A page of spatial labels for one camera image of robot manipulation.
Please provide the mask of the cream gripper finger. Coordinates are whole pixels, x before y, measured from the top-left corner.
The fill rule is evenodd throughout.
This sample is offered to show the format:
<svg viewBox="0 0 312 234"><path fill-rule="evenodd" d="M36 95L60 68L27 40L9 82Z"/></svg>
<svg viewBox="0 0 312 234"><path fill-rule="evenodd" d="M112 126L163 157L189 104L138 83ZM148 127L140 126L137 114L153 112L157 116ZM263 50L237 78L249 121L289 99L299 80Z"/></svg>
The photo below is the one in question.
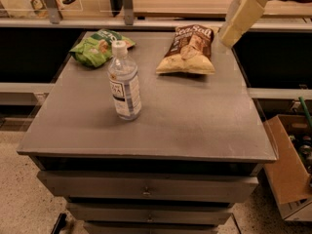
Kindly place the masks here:
<svg viewBox="0 0 312 234"><path fill-rule="evenodd" d="M219 40L232 48L240 38L262 17L268 0L241 0L237 18L225 22L219 31Z"/></svg>
<svg viewBox="0 0 312 234"><path fill-rule="evenodd" d="M225 21L227 23L233 22L235 18L237 18L238 11L241 5L241 0L232 0L232 2L229 5Z"/></svg>

